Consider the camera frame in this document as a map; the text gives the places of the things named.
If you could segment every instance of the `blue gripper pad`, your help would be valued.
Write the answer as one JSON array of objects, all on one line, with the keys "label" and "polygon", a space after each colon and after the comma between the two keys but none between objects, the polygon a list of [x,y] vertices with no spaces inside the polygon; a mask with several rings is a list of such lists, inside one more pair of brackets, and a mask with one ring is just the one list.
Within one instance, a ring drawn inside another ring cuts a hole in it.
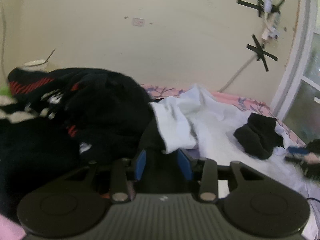
[{"label": "blue gripper pad", "polygon": [[303,147],[293,147],[293,146],[289,146],[288,147],[288,152],[291,154],[304,154],[307,155],[310,153],[309,150],[307,150],[306,148]]},{"label": "blue gripper pad", "polygon": [[180,149],[178,149],[177,159],[178,159],[178,165],[179,165],[185,179],[192,180],[193,179],[193,171],[191,168],[191,163],[190,163],[189,159],[185,156],[185,154]]},{"label": "blue gripper pad", "polygon": [[146,150],[142,150],[142,152],[140,152],[136,160],[136,166],[134,169],[134,178],[136,180],[141,180],[144,167],[146,166],[146,160],[147,160]]}]

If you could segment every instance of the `black tape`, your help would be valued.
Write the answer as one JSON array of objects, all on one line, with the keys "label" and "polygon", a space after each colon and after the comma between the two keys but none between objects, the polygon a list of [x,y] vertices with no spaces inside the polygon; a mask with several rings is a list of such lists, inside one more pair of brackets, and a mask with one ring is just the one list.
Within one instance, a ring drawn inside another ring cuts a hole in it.
[{"label": "black tape", "polygon": [[257,38],[256,38],[255,35],[252,35],[252,38],[253,38],[254,43],[256,44],[257,47],[254,47],[254,46],[252,46],[252,45],[250,45],[250,44],[247,44],[247,49],[250,49],[250,50],[254,51],[255,53],[257,53],[257,56],[258,56],[258,57],[257,57],[257,61],[262,60],[263,65],[264,65],[264,68],[266,69],[266,72],[268,72],[269,69],[268,69],[267,62],[266,62],[266,59],[265,59],[264,55],[272,58],[272,59],[275,60],[275,61],[277,61],[278,58],[277,58],[276,56],[274,56],[274,55],[272,55],[272,54],[264,51],[264,50],[263,50],[263,49],[264,49],[264,44],[261,46],[261,45],[259,44],[259,42],[258,42],[258,40],[257,40]]},{"label": "black tape", "polygon": [[[263,13],[263,5],[264,2],[262,0],[257,0],[258,4],[253,4],[253,3],[249,3],[246,1],[242,1],[242,0],[236,0],[238,4],[256,9],[258,11],[258,16],[261,17],[262,13]],[[285,0],[281,0],[277,5],[272,5],[272,9],[271,9],[271,13],[277,12],[279,14],[280,13],[280,7],[283,5],[283,3],[285,2]]]}]

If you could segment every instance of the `wall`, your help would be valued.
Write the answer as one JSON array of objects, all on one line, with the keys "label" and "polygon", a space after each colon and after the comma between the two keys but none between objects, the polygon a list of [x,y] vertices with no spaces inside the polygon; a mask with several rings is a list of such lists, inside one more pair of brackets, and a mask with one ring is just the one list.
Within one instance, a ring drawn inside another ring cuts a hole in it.
[{"label": "wall", "polygon": [[[8,74],[11,69],[19,65],[20,56],[20,24],[21,24],[21,9],[23,0],[2,0],[3,9],[0,10],[0,46],[3,39],[3,21],[2,14],[5,15],[6,20],[6,34],[4,47],[4,68],[5,73]],[[0,86],[5,84],[2,71],[0,71]]]},{"label": "wall", "polygon": [[[23,0],[21,5],[15,46],[5,54],[7,70],[57,48],[55,66],[107,68],[140,83],[197,82],[218,90],[253,55],[246,45],[262,31],[257,11],[236,0]],[[255,61],[225,92],[271,102],[289,57],[297,10],[298,0],[282,7],[280,39],[266,48],[279,57],[267,58],[269,73]],[[133,26],[134,17],[145,19],[144,27]]]}]

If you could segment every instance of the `pink bedsheet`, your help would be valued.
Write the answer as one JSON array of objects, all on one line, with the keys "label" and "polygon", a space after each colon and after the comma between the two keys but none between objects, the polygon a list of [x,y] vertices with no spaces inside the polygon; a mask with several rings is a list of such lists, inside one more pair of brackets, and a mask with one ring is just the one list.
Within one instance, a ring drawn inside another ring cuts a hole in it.
[{"label": "pink bedsheet", "polygon": [[[150,94],[153,99],[165,98],[165,97],[179,97],[181,93],[185,92],[184,89],[168,88],[152,85],[142,85],[142,87]],[[226,103],[234,105],[241,111],[255,111],[258,114],[265,116],[275,117],[270,108],[264,102],[253,100],[251,98],[238,97],[228,94],[223,94],[219,92],[213,92],[212,95],[217,101],[221,103]],[[299,146],[303,146],[303,141],[295,135],[286,125],[281,121],[279,124],[285,129],[287,135],[290,139],[296,142]],[[9,221],[7,218],[0,215],[0,240],[20,240],[25,236],[25,232],[22,227]]]}]

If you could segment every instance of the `white cable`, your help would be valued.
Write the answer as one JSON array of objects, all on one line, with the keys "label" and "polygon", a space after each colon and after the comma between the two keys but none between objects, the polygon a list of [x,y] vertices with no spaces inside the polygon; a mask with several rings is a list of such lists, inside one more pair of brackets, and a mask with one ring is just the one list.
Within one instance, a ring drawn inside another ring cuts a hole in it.
[{"label": "white cable", "polygon": [[264,15],[263,15],[263,23],[264,25],[267,27],[267,29],[272,33],[273,32],[273,29],[272,27],[269,26],[268,24],[268,13],[267,12],[264,12]]},{"label": "white cable", "polygon": [[232,82],[237,78],[237,76],[240,75],[242,71],[245,70],[245,68],[255,59],[257,59],[257,55],[252,56],[246,63],[243,64],[243,66],[230,78],[230,80],[227,82],[227,84],[224,85],[221,89],[218,90],[218,92],[222,93],[224,90],[226,90]]},{"label": "white cable", "polygon": [[3,22],[2,45],[1,45],[1,70],[2,70],[2,74],[3,74],[3,78],[6,81],[6,83],[8,84],[8,80],[6,78],[7,75],[5,74],[5,71],[4,71],[4,45],[5,45],[5,36],[6,36],[6,31],[7,31],[7,22],[6,22],[5,16],[4,16],[3,0],[1,0],[0,2],[1,2],[1,17],[2,17],[2,22]]}]

